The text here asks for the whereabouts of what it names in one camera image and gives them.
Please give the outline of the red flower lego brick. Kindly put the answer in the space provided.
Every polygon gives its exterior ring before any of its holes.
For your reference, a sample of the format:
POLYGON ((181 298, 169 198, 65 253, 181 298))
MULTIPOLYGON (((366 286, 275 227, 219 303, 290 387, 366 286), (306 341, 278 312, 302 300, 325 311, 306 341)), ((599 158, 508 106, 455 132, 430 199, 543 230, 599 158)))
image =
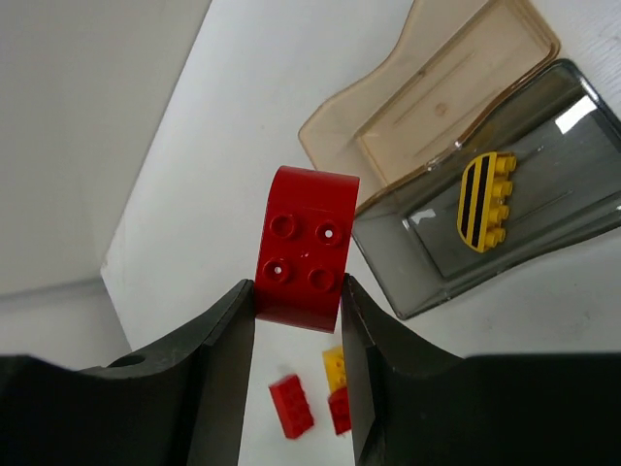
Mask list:
POLYGON ((278 168, 254 279, 257 318, 335 330, 359 183, 348 175, 278 168))

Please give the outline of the yellow striped lego brick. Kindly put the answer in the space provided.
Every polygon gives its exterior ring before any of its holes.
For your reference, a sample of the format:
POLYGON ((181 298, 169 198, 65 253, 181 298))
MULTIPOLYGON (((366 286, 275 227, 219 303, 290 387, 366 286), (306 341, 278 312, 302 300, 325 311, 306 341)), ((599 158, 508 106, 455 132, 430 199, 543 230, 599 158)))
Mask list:
POLYGON ((466 246, 485 253, 506 239, 503 222, 513 190, 509 179, 517 165, 512 152, 490 151, 475 157, 464 169, 456 227, 466 246))

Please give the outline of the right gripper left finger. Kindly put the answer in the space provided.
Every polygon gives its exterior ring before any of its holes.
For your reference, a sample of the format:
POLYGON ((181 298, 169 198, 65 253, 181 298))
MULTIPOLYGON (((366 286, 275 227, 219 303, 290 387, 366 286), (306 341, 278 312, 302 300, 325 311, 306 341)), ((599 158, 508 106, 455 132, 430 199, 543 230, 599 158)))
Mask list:
POLYGON ((106 367, 1 360, 5 465, 234 465, 254 343, 253 283, 106 367))

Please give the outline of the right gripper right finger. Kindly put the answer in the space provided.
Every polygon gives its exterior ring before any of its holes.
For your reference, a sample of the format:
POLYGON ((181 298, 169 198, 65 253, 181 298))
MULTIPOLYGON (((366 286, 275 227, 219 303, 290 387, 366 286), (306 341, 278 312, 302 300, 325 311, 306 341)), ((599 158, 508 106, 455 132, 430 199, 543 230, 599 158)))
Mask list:
POLYGON ((359 465, 616 465, 620 356, 460 357, 387 314, 352 276, 343 349, 359 465))

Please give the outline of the red rectangular lego brick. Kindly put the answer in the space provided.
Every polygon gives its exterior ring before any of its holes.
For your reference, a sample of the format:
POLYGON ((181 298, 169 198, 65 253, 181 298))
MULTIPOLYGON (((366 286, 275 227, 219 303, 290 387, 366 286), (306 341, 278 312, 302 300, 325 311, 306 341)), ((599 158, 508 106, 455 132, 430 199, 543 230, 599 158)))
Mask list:
POLYGON ((314 426, 306 393, 296 374, 285 376, 272 383, 269 390, 287 439, 298 439, 314 426))

